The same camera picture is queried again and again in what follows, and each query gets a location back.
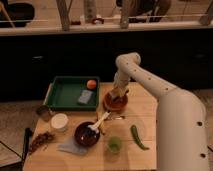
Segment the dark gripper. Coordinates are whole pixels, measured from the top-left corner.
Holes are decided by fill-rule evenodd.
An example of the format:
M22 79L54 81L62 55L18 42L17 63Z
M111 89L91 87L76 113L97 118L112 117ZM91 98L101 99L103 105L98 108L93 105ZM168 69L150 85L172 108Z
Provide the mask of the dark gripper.
M109 92L109 95L111 96L113 101L116 101L124 97L128 92L128 88L115 87Z

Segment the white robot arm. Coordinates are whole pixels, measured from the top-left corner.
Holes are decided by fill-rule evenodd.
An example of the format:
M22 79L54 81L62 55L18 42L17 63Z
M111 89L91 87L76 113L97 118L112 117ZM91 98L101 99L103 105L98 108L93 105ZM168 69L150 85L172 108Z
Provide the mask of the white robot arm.
M119 55L113 99L125 95L130 79L157 100L157 171L210 171L205 128L206 108L192 92L140 67L138 53Z

